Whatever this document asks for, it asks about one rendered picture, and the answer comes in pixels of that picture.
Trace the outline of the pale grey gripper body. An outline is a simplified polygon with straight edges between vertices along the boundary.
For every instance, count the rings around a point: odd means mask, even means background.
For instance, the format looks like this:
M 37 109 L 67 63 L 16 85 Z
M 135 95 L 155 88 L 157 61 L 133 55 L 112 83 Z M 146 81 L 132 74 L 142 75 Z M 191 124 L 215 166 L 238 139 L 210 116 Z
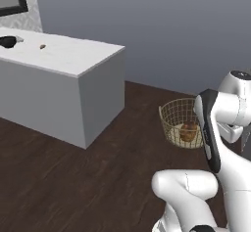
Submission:
M 228 124 L 218 123 L 219 135 L 217 137 L 217 142 L 222 143 L 222 140 L 227 141 L 232 144 L 235 143 L 242 135 L 242 126 L 230 126 Z

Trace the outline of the brown bread loaf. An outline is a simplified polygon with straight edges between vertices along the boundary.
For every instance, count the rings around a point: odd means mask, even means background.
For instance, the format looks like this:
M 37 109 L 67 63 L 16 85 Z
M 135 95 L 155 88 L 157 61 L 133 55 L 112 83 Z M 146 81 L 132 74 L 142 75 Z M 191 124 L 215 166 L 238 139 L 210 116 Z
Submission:
M 179 131 L 180 139 L 184 142 L 191 142 L 197 133 L 197 124 L 194 121 L 186 121 Z

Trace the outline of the white dining counter island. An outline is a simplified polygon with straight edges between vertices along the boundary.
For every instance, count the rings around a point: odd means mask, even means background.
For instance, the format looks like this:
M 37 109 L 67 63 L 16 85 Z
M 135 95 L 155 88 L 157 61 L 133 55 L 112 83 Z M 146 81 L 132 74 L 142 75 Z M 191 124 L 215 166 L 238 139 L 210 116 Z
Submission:
M 85 149 L 124 109 L 124 46 L 0 27 L 6 35 L 24 41 L 0 46 L 0 117 Z

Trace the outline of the black rounded object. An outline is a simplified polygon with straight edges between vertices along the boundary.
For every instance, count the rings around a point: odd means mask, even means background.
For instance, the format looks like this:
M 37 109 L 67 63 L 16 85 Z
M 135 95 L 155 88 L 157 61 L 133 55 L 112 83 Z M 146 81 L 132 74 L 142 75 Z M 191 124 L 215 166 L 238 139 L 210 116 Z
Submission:
M 0 37 L 0 46 L 11 49 L 14 48 L 17 43 L 23 42 L 24 40 L 19 36 L 6 35 Z

